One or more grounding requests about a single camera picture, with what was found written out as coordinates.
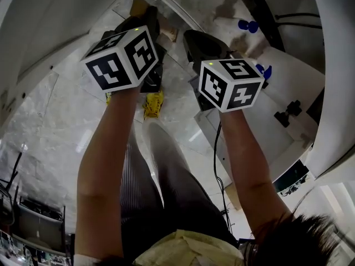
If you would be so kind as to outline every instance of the wire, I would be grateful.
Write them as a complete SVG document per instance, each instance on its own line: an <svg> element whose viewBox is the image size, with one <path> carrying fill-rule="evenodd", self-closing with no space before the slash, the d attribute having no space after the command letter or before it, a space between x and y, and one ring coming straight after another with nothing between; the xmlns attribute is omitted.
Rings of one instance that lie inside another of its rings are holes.
<svg viewBox="0 0 355 266"><path fill-rule="evenodd" d="M321 25L315 25L315 24L303 24L303 23L276 23L277 26L281 26L281 25L297 25L299 27L306 27L306 28L313 28L313 29L323 29Z"/></svg>
<svg viewBox="0 0 355 266"><path fill-rule="evenodd" d="M214 146L213 169L214 169L216 181L217 181L218 186L220 187L220 190L221 190L221 193L222 193L224 214L226 215L227 227L228 227L228 230L231 232L231 234L233 234L232 225L231 225L231 221L229 219L228 210L227 210L227 206L226 206L226 200L224 198L223 182L222 182L222 179L217 175L217 169L216 169L217 142L218 142L218 138L219 138L220 133L221 133L221 129L222 129L222 125L221 125L221 122L220 122L219 125L218 125L217 134L216 134L216 140L215 140L215 146Z"/></svg>
<svg viewBox="0 0 355 266"><path fill-rule="evenodd" d="M320 18L321 16L318 14L313 14L313 13L292 13L292 14L285 14L285 15L275 15L275 19L282 19L282 18L288 18L288 17L298 17L298 16L309 16L309 17L316 17Z"/></svg>

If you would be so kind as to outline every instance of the person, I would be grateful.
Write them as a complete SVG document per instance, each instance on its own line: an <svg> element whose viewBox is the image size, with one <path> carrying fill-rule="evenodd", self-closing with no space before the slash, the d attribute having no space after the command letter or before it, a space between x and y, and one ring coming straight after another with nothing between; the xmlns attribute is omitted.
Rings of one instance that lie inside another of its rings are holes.
<svg viewBox="0 0 355 266"><path fill-rule="evenodd" d="M148 94L143 137L158 189L132 127L139 88L111 96L83 156L74 265L326 265L336 247L327 217L296 217L276 193L241 110L221 113L233 181L255 242L243 253L220 210L159 121L163 92Z"/></svg>

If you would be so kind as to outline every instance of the gray pants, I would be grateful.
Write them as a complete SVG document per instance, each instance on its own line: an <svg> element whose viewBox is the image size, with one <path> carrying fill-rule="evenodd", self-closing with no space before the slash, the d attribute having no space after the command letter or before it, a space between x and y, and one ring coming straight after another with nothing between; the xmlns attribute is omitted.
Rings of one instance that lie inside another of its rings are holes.
<svg viewBox="0 0 355 266"><path fill-rule="evenodd" d="M129 261L177 229L203 233L232 245L237 244L220 211L197 179L180 163L179 160L169 159L158 170L163 206L134 133L131 133L120 197L123 251Z"/></svg>

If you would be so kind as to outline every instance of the white cube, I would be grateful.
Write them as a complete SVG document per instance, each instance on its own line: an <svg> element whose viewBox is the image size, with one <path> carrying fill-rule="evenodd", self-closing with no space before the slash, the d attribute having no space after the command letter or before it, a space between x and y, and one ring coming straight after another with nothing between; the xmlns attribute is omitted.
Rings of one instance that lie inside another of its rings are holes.
<svg viewBox="0 0 355 266"><path fill-rule="evenodd" d="M202 61L199 92L221 112L253 106L263 76L245 59Z"/></svg>
<svg viewBox="0 0 355 266"><path fill-rule="evenodd" d="M105 93L138 86L157 62L147 26L100 40L81 60Z"/></svg>

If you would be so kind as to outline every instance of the dark hair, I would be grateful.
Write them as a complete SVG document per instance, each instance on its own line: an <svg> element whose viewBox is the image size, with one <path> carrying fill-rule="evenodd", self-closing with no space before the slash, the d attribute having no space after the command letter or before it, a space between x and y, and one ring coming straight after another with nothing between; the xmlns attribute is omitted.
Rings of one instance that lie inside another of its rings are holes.
<svg viewBox="0 0 355 266"><path fill-rule="evenodd" d="M262 228L264 239L244 251L245 264L256 265L326 265L338 245L332 237L332 220L327 216L289 216Z"/></svg>

